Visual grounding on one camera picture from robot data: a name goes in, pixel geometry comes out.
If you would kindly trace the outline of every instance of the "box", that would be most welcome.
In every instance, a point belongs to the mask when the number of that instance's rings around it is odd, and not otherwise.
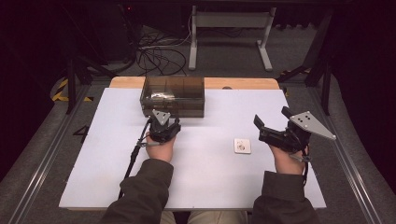
[[[140,104],[146,117],[156,109],[171,113],[171,118],[203,118],[204,78],[146,77]]]

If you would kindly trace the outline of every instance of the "metal rail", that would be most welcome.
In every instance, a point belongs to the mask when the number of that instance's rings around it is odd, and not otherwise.
[[[26,191],[23,193],[23,196],[18,203],[18,206],[15,209],[14,214],[12,215],[8,224],[22,223],[26,218],[29,209],[35,200],[35,196],[40,191],[40,188],[43,185],[48,172],[50,171],[50,167],[55,161],[56,155],[60,150],[60,146],[62,144],[62,141],[64,140],[64,134],[66,133],[71,121],[73,120],[73,117],[75,116],[81,102],[84,101],[84,97],[89,88],[89,86],[82,86],[81,90],[78,92],[78,98],[75,107],[69,115],[64,116],[64,119],[62,120],[62,123],[55,137],[53,138],[46,155],[35,170],[29,182],[29,185]]]
[[[320,107],[320,97],[318,95],[318,92],[313,88],[308,88],[308,92],[311,98],[314,100],[315,105],[318,111],[320,112],[321,117],[323,118],[323,122],[325,126],[332,133],[335,133],[335,135],[337,135],[337,131],[335,130],[332,120],[324,114],[323,109]],[[358,203],[361,206],[361,211],[363,212],[364,216],[367,219],[367,223],[382,223],[370,199],[367,188],[365,187],[364,182],[361,179],[361,175],[359,174],[358,169],[353,163],[353,160],[351,159],[349,154],[345,151],[345,148],[341,143],[340,138],[337,138],[337,140],[335,140],[332,143],[333,143],[334,152],[337,155],[338,160],[340,161],[341,166],[344,169],[346,178],[350,184],[350,187],[352,187],[352,190],[355,193]]]

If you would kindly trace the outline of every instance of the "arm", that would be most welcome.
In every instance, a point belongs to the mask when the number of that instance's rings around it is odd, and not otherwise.
[[[169,197],[175,138],[161,146],[147,147],[150,159],[143,161],[136,176],[120,183],[124,196],[112,203],[100,223],[160,223]]]
[[[304,196],[304,163],[277,147],[270,148],[277,174],[265,172],[262,195],[254,202],[252,223],[319,223],[311,202]]]

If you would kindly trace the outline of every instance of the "sleeve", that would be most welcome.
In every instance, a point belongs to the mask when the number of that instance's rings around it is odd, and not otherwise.
[[[251,223],[320,223],[304,196],[303,177],[266,171],[262,195],[253,205]]]
[[[136,176],[120,183],[124,196],[107,208],[99,223],[160,223],[173,169],[166,161],[143,161]]]

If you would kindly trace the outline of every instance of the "white tabletop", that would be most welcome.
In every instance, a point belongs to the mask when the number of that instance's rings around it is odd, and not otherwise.
[[[105,89],[60,207],[100,210],[117,200],[131,152],[147,121],[140,93],[140,89]],[[284,105],[280,90],[205,90],[205,117],[180,120],[165,209],[250,210],[261,194],[264,171],[275,170],[269,147],[258,140],[254,116],[259,115],[266,127],[283,131],[288,121],[280,112]],[[234,153],[235,138],[249,139],[251,154]],[[147,158],[142,148],[131,175]],[[305,196],[315,208],[326,206],[312,170]]]

